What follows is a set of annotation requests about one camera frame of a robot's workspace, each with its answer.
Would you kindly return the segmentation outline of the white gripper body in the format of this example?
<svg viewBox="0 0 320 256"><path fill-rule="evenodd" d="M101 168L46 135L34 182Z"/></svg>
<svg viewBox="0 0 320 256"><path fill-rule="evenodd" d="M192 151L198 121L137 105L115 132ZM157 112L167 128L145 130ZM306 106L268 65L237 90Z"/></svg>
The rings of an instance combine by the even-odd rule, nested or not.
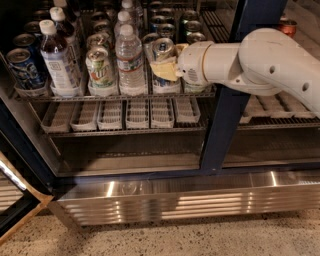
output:
<svg viewBox="0 0 320 256"><path fill-rule="evenodd" d="M199 41L187 46L178 57L178 71L189 84L207 85L203 71L203 61L212 41Z"/></svg>

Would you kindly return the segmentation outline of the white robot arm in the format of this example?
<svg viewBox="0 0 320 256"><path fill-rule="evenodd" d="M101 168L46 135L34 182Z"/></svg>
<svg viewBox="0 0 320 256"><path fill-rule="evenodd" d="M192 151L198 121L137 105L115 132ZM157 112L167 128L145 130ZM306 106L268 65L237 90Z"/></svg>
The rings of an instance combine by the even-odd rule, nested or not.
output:
<svg viewBox="0 0 320 256"><path fill-rule="evenodd" d="M283 32L256 29L240 43L183 44L180 54L150 63L163 79L190 84L219 83L257 96L284 91L320 113L320 61Z"/></svg>

